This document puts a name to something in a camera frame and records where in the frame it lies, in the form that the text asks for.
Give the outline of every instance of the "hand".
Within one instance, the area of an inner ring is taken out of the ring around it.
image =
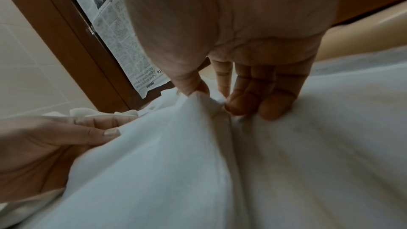
[[[0,203],[65,187],[73,161],[120,136],[136,117],[27,117],[0,120]]]
[[[338,0],[125,2],[146,54],[184,94],[208,92],[197,71],[208,56],[226,108],[272,120],[298,97]]]

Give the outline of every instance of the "white sheet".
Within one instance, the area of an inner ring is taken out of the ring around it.
[[[407,228],[406,81],[406,64],[312,76],[275,122],[174,89],[18,228]]]

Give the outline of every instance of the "white tile wall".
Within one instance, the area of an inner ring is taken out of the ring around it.
[[[11,0],[0,0],[0,118],[96,109]]]

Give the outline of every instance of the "newspaper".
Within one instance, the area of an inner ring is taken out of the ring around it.
[[[77,0],[93,30],[109,48],[142,98],[169,78],[144,54],[123,0]]]

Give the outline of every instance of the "fingernail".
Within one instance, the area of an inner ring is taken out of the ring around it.
[[[109,130],[105,131],[104,136],[106,136],[106,137],[113,137],[113,136],[118,137],[118,136],[120,136],[120,131],[118,129],[109,129]]]

